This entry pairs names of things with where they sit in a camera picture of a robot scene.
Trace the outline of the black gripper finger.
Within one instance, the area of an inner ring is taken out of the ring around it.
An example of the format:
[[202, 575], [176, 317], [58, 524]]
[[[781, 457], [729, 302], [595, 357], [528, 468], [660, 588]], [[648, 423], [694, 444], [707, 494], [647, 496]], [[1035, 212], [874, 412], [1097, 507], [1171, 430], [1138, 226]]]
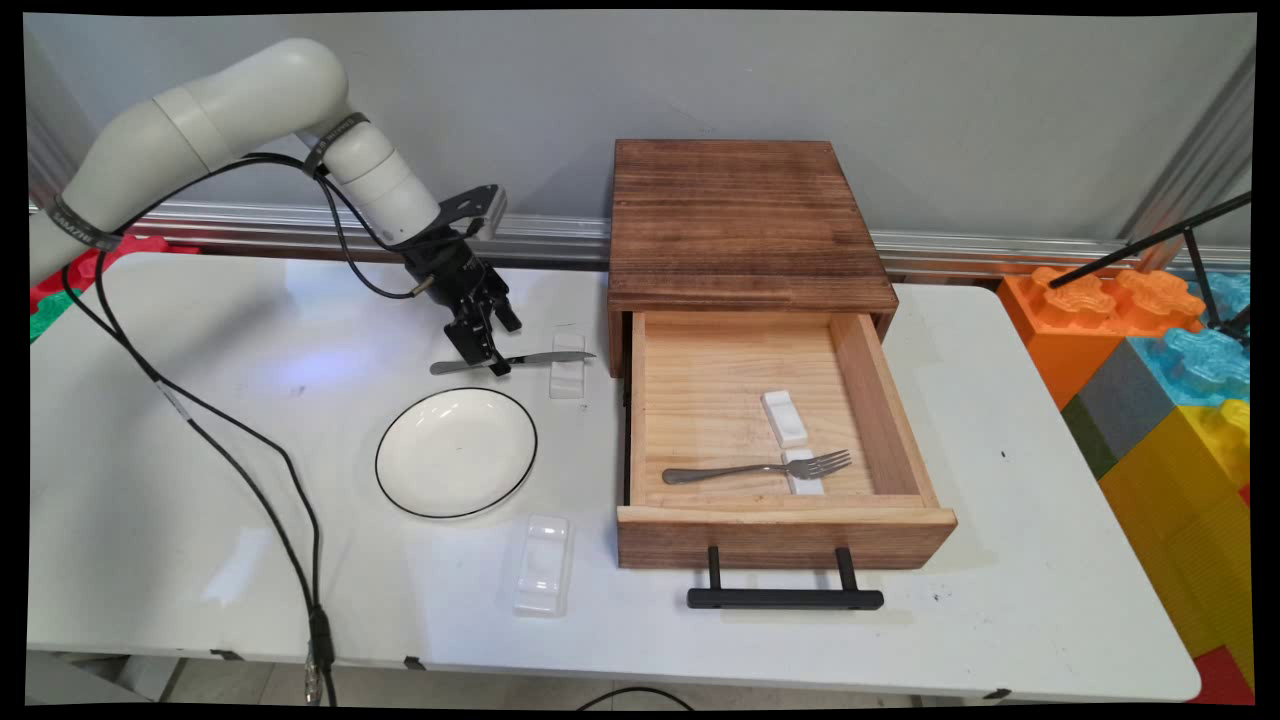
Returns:
[[460, 309], [453, 322], [445, 325], [445, 336], [466, 366], [477, 366], [492, 360], [492, 328], [481, 309]]
[[511, 363], [498, 348], [494, 338], [493, 320], [497, 320], [500, 328], [508, 334], [517, 333], [524, 327], [524, 323], [511, 305], [508, 295], [509, 287], [507, 284], [489, 284], [483, 291], [481, 300], [483, 333], [486, 350], [485, 363], [497, 377], [509, 374]]

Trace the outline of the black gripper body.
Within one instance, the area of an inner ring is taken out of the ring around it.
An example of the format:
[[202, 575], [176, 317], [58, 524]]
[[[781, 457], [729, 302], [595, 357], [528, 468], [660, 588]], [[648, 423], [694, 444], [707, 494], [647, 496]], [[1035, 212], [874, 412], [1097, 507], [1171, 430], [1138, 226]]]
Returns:
[[402, 243], [404, 269], [425, 293], [452, 313], [490, 311], [506, 304], [506, 282], [468, 246], [468, 236], [438, 228]]

